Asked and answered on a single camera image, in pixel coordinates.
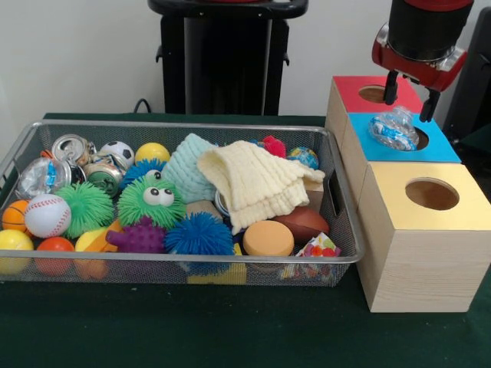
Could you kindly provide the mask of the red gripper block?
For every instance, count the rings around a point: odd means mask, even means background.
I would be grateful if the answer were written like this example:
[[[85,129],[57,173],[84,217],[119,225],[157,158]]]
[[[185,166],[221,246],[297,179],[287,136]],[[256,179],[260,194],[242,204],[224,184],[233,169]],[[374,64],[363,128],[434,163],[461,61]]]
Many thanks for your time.
[[[404,57],[389,43],[389,25],[381,27],[372,47],[373,62],[389,70],[384,88],[386,105],[392,105],[397,99],[398,74],[429,89],[429,96],[420,112],[422,123],[429,123],[433,119],[441,92],[456,79],[466,58],[467,51],[459,47],[451,48],[446,57],[433,61],[418,61]]]

